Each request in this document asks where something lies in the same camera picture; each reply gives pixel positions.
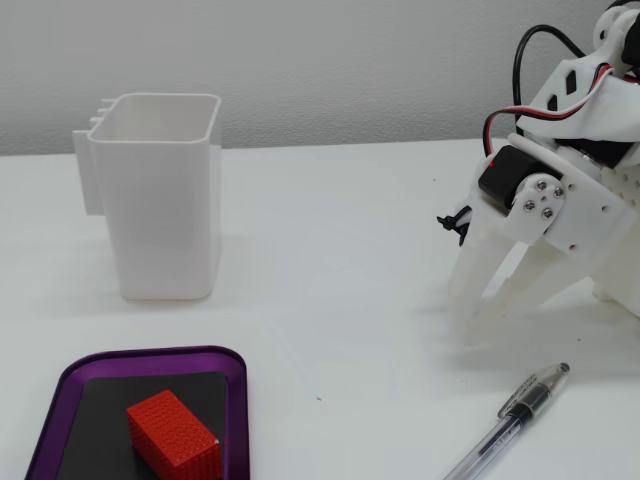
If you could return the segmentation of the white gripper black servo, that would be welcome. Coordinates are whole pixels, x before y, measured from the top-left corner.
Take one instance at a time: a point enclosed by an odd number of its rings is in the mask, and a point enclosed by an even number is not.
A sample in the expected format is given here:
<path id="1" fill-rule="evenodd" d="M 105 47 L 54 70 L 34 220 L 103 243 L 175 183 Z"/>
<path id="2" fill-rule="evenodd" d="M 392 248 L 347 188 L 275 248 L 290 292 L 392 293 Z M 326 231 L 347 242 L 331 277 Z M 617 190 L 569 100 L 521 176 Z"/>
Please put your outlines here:
<path id="1" fill-rule="evenodd" d="M 580 261 L 611 251 L 636 211 L 566 158 L 512 134 L 477 170 L 467 234 L 448 281 L 448 317 L 466 321 L 466 340 L 485 340 L 498 325 L 549 297 L 558 252 Z M 518 243 L 525 255 L 496 293 L 484 292 Z"/>

